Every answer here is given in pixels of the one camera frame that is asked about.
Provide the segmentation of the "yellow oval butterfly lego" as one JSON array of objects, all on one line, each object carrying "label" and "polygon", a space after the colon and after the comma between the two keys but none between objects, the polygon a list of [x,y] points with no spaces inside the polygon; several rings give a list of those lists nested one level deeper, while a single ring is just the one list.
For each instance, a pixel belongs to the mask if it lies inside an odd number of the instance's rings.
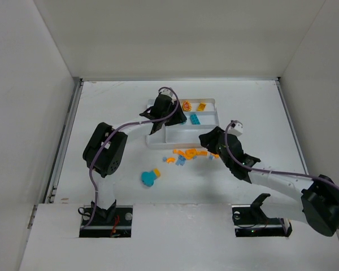
[{"label": "yellow oval butterfly lego", "polygon": [[192,110],[192,104],[188,100],[185,100],[182,103],[182,109],[183,111],[189,112]]}]

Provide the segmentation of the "teal long lego brick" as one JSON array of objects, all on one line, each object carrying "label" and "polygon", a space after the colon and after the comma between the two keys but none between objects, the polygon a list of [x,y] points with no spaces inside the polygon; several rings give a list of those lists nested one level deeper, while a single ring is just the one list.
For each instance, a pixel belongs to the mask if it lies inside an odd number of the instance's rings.
[{"label": "teal long lego brick", "polygon": [[191,122],[192,125],[200,125],[201,124],[198,116],[195,113],[191,114],[189,116],[189,119],[190,119],[190,122]]}]

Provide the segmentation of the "yellow rounded lego brick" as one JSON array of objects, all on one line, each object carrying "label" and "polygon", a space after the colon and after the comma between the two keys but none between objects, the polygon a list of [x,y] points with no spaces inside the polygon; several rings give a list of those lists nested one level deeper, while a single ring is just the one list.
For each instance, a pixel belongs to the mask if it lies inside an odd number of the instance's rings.
[{"label": "yellow rounded lego brick", "polygon": [[202,112],[202,111],[205,110],[205,108],[206,108],[206,103],[202,103],[202,102],[201,102],[201,103],[198,105],[198,107],[197,107],[197,111]]}]

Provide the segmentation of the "yellow square lego brick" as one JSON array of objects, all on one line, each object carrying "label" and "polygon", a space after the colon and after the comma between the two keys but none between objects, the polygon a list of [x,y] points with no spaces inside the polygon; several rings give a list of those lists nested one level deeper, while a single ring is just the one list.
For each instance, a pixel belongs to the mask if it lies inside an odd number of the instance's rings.
[{"label": "yellow square lego brick", "polygon": [[159,178],[161,176],[161,173],[157,168],[153,169],[153,172],[154,172],[156,178]]}]

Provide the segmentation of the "teal rounded lego piece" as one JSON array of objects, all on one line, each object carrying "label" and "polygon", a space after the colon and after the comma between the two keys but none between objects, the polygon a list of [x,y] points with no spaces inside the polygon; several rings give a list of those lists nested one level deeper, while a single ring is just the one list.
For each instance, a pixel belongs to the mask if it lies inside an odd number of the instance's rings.
[{"label": "teal rounded lego piece", "polygon": [[142,172],[141,174],[141,181],[147,187],[152,187],[156,179],[157,175],[154,171]]}]

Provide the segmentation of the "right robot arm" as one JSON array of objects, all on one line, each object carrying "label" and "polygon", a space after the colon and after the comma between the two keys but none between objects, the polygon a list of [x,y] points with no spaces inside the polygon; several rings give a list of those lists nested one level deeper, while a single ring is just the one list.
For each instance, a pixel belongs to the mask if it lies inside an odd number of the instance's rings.
[{"label": "right robot arm", "polygon": [[234,205],[232,220],[237,235],[256,236],[268,225],[282,226],[285,236],[292,229],[290,222],[299,221],[317,233],[331,237],[339,230],[339,187],[325,176],[317,177],[266,168],[259,158],[244,152],[238,137],[215,127],[199,136],[202,147],[218,155],[235,178],[251,185],[270,188],[289,197],[286,203],[271,199],[262,193],[250,204]]}]

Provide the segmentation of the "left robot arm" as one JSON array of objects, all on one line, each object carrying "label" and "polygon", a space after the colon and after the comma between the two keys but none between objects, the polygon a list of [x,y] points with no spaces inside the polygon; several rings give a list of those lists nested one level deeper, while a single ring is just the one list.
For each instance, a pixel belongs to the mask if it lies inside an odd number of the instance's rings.
[{"label": "left robot arm", "polygon": [[94,200],[91,207],[82,215],[90,215],[86,226],[97,218],[104,222],[110,222],[114,215],[116,200],[109,204],[100,205],[99,179],[105,179],[119,168],[125,145],[138,137],[150,136],[163,126],[173,126],[186,122],[180,100],[173,89],[162,87],[158,90],[154,104],[148,107],[139,117],[120,125],[108,125],[99,123],[86,145],[82,158],[89,169],[89,178],[94,187]]}]

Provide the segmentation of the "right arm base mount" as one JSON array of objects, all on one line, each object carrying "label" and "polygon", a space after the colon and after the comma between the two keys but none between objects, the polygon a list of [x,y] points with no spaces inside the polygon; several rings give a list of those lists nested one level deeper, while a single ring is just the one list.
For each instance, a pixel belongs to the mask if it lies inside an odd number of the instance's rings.
[{"label": "right arm base mount", "polygon": [[251,204],[232,205],[232,220],[235,236],[250,237],[285,237],[292,231],[289,220],[284,218],[270,218],[262,211],[263,202],[270,197],[269,193],[262,193]]}]

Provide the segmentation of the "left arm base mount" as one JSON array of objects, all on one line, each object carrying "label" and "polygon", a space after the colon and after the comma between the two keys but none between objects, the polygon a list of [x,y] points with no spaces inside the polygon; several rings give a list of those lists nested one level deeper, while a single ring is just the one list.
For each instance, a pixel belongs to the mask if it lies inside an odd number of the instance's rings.
[{"label": "left arm base mount", "polygon": [[84,227],[90,220],[92,208],[80,207],[78,212],[82,216],[80,222],[80,238],[130,238],[132,235],[132,206],[117,206],[115,210],[110,209],[107,218],[103,218],[95,210],[93,220],[85,229]]}]

